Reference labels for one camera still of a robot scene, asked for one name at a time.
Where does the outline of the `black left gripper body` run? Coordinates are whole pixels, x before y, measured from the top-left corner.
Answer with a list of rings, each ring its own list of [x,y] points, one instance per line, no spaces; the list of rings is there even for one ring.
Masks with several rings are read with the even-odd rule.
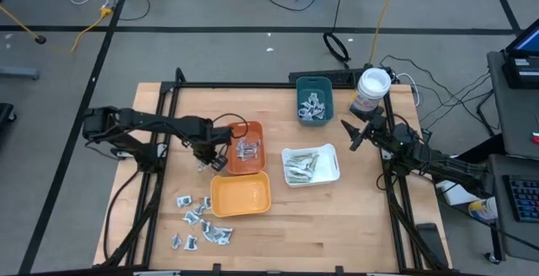
[[[216,146],[220,143],[221,137],[201,137],[196,135],[192,138],[193,154],[201,162],[212,162],[219,157]]]

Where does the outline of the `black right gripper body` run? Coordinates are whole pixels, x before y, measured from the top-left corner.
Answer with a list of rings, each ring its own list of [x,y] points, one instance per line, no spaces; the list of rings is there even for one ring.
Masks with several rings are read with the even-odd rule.
[[[385,116],[385,110],[377,107],[369,114],[366,127],[363,129],[362,137],[371,143],[396,143],[396,124],[392,116]]]

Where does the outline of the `dark orange plastic bin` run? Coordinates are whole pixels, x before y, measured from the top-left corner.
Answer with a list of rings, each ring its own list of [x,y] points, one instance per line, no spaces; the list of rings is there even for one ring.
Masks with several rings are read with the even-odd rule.
[[[229,126],[232,128],[232,133],[237,136],[237,139],[232,139],[232,144],[227,152],[227,171],[232,175],[246,175],[262,171],[266,165],[263,126],[258,121],[248,121],[247,123],[235,122]],[[238,140],[243,137],[246,139],[244,148],[256,148],[247,147],[247,144],[257,140],[262,141],[261,146],[258,146],[258,159],[254,158],[243,162],[241,158],[237,157],[236,145]]]

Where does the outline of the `white plastic bin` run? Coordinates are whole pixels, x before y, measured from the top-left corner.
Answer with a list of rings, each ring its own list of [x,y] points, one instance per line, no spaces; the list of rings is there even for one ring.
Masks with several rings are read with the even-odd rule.
[[[289,176],[287,174],[288,166],[286,166],[286,162],[288,161],[289,156],[302,155],[311,152],[315,152],[319,155],[312,179],[308,183],[289,183],[286,178],[287,176]],[[283,150],[281,157],[283,162],[285,181],[292,188],[331,183],[338,180],[340,177],[337,153],[335,147],[331,144],[303,149],[286,148]]]

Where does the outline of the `yellow plastic bin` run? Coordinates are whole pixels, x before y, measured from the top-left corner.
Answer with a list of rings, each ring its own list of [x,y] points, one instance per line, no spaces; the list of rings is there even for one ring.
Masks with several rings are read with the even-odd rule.
[[[261,214],[270,209],[271,190],[266,172],[215,176],[211,180],[211,210],[217,217]]]

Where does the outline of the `teal plastic bin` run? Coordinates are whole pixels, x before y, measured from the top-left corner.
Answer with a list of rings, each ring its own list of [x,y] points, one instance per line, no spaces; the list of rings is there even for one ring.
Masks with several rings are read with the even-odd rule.
[[[305,121],[298,117],[298,111],[304,109],[303,102],[308,102],[311,93],[318,95],[319,103],[325,105],[325,118],[323,120]],[[296,80],[296,110],[298,121],[305,126],[325,126],[334,116],[332,83],[326,77],[300,77]]]

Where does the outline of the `black desk crossbar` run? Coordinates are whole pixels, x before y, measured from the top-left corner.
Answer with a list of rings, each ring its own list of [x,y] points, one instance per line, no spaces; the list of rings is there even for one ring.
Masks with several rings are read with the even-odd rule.
[[[456,159],[468,163],[480,163],[488,159],[490,155],[506,155],[502,134],[491,136],[481,144],[456,156]]]

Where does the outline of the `black foot pedal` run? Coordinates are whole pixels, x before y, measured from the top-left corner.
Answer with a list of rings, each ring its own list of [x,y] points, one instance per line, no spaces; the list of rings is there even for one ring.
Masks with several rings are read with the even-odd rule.
[[[427,267],[431,269],[448,269],[449,263],[447,261],[445,248],[443,246],[437,225],[435,223],[417,224],[416,230],[423,240],[427,250],[430,252],[428,257],[426,257],[424,252],[422,252]],[[428,258],[435,259],[437,266],[433,266]]]

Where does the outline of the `yellow blue wipes canister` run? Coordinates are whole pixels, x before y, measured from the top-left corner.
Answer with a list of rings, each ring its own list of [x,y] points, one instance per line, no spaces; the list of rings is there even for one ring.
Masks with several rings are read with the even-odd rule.
[[[471,202],[468,207],[469,215],[475,220],[492,221],[499,217],[496,198],[480,199]]]

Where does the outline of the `grey desk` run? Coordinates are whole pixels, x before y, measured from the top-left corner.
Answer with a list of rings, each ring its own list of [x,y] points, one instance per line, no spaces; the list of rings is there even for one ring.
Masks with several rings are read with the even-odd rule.
[[[494,197],[498,208],[502,246],[507,255],[539,262],[539,223],[519,222],[513,216],[503,175],[539,177],[539,161],[492,155],[488,159],[494,176]]]
[[[505,151],[512,156],[539,160],[539,144],[532,139],[539,132],[539,89],[510,88],[502,65],[504,55],[490,51],[487,54],[495,103],[498,110]]]

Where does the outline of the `black laptop computer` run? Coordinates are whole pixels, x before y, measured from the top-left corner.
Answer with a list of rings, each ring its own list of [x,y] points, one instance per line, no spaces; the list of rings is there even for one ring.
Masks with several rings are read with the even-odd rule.
[[[539,24],[506,47],[502,70],[510,88],[539,89]]]

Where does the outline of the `black keyboard coloured keys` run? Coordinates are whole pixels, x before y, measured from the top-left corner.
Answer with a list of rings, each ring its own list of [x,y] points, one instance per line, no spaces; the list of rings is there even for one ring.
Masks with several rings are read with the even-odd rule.
[[[539,177],[503,175],[502,179],[515,219],[539,223]]]

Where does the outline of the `yellow pole black foot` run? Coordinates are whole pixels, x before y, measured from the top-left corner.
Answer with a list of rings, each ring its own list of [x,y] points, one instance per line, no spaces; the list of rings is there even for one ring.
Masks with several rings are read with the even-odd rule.
[[[29,29],[26,25],[24,25],[19,19],[17,19],[15,16],[13,16],[2,4],[0,4],[0,12],[7,15],[10,19],[12,19],[20,28],[22,28],[25,32],[30,34],[35,42],[39,45],[43,45],[46,42],[46,37],[41,34],[36,34],[33,30]]]

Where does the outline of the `black equipment base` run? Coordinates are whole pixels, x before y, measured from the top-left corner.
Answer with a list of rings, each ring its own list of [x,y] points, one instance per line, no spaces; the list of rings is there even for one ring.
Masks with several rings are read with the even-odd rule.
[[[10,103],[0,103],[0,135],[17,119],[14,106]]]

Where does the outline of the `grey metal foot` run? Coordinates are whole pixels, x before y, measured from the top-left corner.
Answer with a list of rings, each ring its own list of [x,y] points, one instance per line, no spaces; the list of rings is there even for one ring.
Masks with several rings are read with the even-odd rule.
[[[0,66],[0,77],[15,77],[39,80],[40,73],[36,68]]]

